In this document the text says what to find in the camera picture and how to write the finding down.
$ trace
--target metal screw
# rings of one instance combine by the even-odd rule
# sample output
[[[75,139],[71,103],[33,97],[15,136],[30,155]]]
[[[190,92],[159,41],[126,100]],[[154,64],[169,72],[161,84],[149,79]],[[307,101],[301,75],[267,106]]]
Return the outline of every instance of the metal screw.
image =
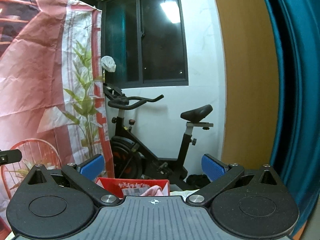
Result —
[[[189,197],[189,200],[193,203],[200,203],[202,201],[204,201],[204,196],[201,195],[191,195]]]
[[[117,197],[113,195],[104,195],[101,197],[101,201],[105,203],[113,203],[116,200],[117,200]]]

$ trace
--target barcode label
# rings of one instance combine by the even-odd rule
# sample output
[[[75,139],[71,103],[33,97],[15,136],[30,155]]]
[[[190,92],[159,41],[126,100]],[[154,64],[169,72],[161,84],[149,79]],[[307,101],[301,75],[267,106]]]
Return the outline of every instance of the barcode label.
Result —
[[[148,187],[137,188],[123,188],[122,193],[124,196],[140,196],[147,191]]]

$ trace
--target printed backdrop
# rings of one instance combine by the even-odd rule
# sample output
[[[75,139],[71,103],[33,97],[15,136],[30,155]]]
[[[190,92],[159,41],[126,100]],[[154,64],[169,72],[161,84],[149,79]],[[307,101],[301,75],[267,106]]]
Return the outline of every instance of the printed backdrop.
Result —
[[[9,200],[35,163],[48,169],[97,153],[114,177],[100,67],[101,11],[78,0],[0,0],[0,240]]]

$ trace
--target blue rubber pad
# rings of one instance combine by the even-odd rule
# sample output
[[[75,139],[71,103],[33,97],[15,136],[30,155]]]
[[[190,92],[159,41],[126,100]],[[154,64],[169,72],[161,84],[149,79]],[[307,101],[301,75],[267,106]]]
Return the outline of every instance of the blue rubber pad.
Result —
[[[83,166],[80,174],[84,175],[89,180],[94,180],[104,170],[104,158],[100,155],[87,165]]]
[[[226,173],[223,167],[205,155],[203,155],[201,159],[201,168],[211,181],[218,179]]]

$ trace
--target blue curtain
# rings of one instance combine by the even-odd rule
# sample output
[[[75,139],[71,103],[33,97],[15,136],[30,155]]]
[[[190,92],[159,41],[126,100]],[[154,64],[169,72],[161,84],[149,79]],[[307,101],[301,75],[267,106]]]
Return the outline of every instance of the blue curtain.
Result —
[[[320,193],[320,0],[265,0],[279,67],[271,164],[307,221]]]
[[[111,44],[108,56],[113,57],[116,63],[116,72],[114,73],[113,82],[120,83],[127,80],[126,65],[126,22],[125,10],[121,5],[114,5],[109,8],[106,23],[108,25],[108,40]]]

